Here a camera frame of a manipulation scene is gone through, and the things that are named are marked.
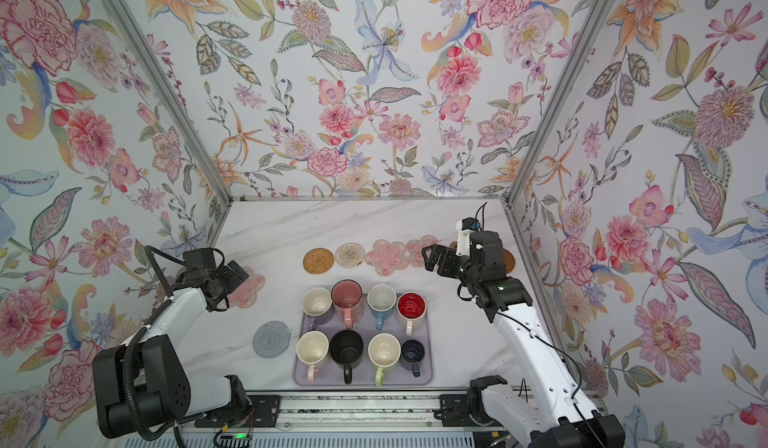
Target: wall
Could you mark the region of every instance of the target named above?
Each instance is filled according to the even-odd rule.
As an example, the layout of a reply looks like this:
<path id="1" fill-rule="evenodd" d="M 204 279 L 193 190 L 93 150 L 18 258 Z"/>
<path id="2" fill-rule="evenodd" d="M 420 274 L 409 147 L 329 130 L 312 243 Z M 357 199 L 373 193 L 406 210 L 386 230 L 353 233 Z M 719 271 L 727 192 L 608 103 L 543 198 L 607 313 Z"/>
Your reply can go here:
<path id="1" fill-rule="evenodd" d="M 235 196 L 450 196 L 509 187 L 591 0 L 127 2 Z"/>
<path id="2" fill-rule="evenodd" d="M 618 0 L 514 211 L 627 446 L 768 446 L 765 0 Z"/>
<path id="3" fill-rule="evenodd" d="M 225 207 L 99 0 L 0 0 L 0 37 L 0 446 L 93 446 L 91 362 L 161 293 L 143 245 Z"/>

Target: blue mug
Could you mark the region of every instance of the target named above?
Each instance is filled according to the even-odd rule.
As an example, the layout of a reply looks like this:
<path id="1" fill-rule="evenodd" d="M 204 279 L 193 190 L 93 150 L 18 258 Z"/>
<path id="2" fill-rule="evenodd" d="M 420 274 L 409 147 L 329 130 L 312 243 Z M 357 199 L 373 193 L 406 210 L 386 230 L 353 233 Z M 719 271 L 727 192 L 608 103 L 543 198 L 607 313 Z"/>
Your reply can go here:
<path id="1" fill-rule="evenodd" d="M 376 329 L 384 327 L 384 320 L 395 311 L 397 293 L 389 285 L 377 285 L 368 292 L 368 307 L 376 317 Z"/>

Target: mug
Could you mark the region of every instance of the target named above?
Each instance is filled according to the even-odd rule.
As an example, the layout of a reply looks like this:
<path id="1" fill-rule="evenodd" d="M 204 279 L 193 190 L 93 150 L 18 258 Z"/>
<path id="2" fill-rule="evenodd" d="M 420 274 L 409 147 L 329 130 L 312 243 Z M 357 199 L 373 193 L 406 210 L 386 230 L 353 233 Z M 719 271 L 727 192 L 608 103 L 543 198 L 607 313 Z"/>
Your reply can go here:
<path id="1" fill-rule="evenodd" d="M 406 336 L 411 336 L 414 328 L 422 326 L 427 312 L 427 302 L 415 291 L 400 295 L 397 301 L 397 319 L 406 327 Z"/>
<path id="2" fill-rule="evenodd" d="M 328 337 L 321 331 L 307 331 L 296 344 L 296 356 L 309 367 L 306 377 L 314 383 L 320 368 L 328 364 Z"/>
<path id="3" fill-rule="evenodd" d="M 376 385 L 381 386 L 384 376 L 397 366 L 400 342 L 394 335 L 379 333 L 368 344 L 368 357 L 376 366 Z"/>
<path id="4" fill-rule="evenodd" d="M 312 318 L 308 331 L 312 331 L 333 319 L 332 306 L 333 302 L 331 301 L 330 291 L 317 288 L 306 292 L 306 295 L 301 300 L 301 308 L 307 316 Z"/>
<path id="5" fill-rule="evenodd" d="M 365 307 L 362 306 L 362 289 L 354 280 L 341 280 L 333 285 L 331 290 L 333 309 L 344 322 L 347 330 L 351 330 L 355 321 L 362 316 Z"/>
<path id="6" fill-rule="evenodd" d="M 395 310 L 397 293 L 389 285 L 377 285 L 368 292 L 368 306 L 376 317 L 376 329 L 384 327 L 384 320 Z"/>
<path id="7" fill-rule="evenodd" d="M 418 378 L 422 376 L 418 370 L 418 364 L 424 359 L 425 353 L 426 350 L 421 341 L 408 340 L 400 347 L 400 364 Z"/>
<path id="8" fill-rule="evenodd" d="M 333 335 L 328 349 L 331 358 L 344 369 L 344 384 L 352 383 L 352 368 L 362 359 L 362 337 L 356 331 L 342 330 Z"/>

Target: purple tray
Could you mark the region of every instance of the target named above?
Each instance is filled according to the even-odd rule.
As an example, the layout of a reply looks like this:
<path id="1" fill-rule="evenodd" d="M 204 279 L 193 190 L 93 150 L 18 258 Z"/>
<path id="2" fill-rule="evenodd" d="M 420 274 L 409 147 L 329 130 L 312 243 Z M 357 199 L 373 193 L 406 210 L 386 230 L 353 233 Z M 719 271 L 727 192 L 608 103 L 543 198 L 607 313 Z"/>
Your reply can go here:
<path id="1" fill-rule="evenodd" d="M 408 386 L 421 386 L 426 385 L 432 381 L 432 348 L 429 345 L 429 314 L 424 317 L 424 323 L 422 326 L 413 329 L 413 333 L 410 337 L 406 337 L 406 328 L 399 324 L 397 320 L 397 313 L 384 320 L 384 327 L 382 330 L 376 329 L 376 317 L 371 313 L 371 309 L 368 306 L 368 295 L 362 296 L 362 303 L 366 307 L 366 311 L 363 316 L 355 322 L 354 331 L 357 331 L 362 337 L 363 353 L 360 365 L 352 370 L 352 383 L 344 384 L 344 371 L 333 360 L 329 360 L 328 365 L 324 366 L 320 370 L 320 376 L 317 377 L 315 383 L 312 383 L 306 377 L 306 365 L 303 364 L 298 357 L 293 364 L 293 380 L 296 384 L 307 387 L 315 388 L 327 388 L 329 386 L 334 388 L 399 388 Z M 310 328 L 311 317 L 304 315 L 301 322 L 301 335 L 304 335 Z M 339 317 L 334 316 L 333 319 L 325 325 L 321 325 L 316 328 L 328 337 L 330 340 L 333 335 L 345 330 L 344 322 Z M 376 378 L 376 367 L 371 363 L 371 359 L 368 357 L 368 344 L 371 338 L 375 337 L 379 333 L 389 333 L 395 335 L 400 344 L 406 340 L 418 340 L 424 345 L 424 359 L 418 365 L 421 371 L 421 376 L 418 378 L 413 376 L 410 370 L 404 368 L 398 362 L 398 366 L 390 371 L 384 377 L 384 383 L 381 386 L 377 386 L 374 383 Z"/>

